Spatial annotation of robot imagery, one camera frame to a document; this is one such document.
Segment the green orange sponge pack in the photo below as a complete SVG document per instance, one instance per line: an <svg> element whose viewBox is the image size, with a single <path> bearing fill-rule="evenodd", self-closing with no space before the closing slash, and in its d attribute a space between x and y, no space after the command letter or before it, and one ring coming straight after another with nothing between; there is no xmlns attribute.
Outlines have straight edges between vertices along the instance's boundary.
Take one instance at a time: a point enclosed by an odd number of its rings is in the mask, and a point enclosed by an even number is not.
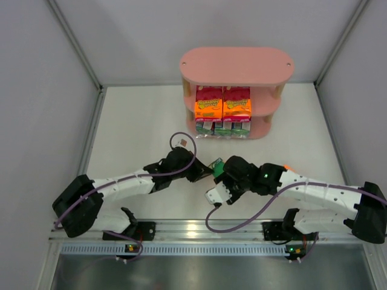
<svg viewBox="0 0 387 290"><path fill-rule="evenodd" d="M222 158L218 158L209 164L209 167L213 170L212 176L214 178L219 177L223 172L224 161Z"/></svg>

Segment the pink orange sponge pack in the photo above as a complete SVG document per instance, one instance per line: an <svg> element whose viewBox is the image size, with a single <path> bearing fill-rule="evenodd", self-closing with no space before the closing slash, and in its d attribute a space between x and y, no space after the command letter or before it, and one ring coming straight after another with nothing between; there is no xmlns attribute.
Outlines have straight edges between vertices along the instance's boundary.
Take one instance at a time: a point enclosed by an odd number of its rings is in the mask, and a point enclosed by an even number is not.
<svg viewBox="0 0 387 290"><path fill-rule="evenodd" d="M223 121L246 123L250 121L251 117L250 87L225 86L223 90Z"/></svg>
<svg viewBox="0 0 387 290"><path fill-rule="evenodd" d="M223 117L223 88L197 86L194 104L195 121L221 121Z"/></svg>

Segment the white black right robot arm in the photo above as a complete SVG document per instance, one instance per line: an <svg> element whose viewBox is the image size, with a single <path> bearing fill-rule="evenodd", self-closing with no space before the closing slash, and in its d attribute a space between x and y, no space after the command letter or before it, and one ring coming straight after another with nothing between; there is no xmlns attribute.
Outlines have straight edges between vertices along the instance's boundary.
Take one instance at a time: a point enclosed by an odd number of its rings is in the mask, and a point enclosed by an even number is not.
<svg viewBox="0 0 387 290"><path fill-rule="evenodd" d="M232 205L245 192L270 195L273 201L283 196L318 206L317 210L289 208L281 232L273 240L295 240L316 233L349 233L369 243L385 241L386 199L377 184L327 184L272 163L258 167L240 156L226 161L215 184L206 193L215 207L223 203Z"/></svg>

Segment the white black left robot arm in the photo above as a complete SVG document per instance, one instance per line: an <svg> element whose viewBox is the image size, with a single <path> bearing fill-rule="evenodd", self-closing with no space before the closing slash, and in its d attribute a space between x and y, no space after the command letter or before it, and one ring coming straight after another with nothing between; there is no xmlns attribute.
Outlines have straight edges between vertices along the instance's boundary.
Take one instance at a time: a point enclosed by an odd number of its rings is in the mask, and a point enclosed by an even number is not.
<svg viewBox="0 0 387 290"><path fill-rule="evenodd" d="M106 240L134 237L138 220L130 209L120 207L118 200L159 192L176 179L197 182L212 173L191 151L176 147L165 158L128 176L91 179L79 175L52 204L57 215L55 227L69 238L89 230L102 231Z"/></svg>

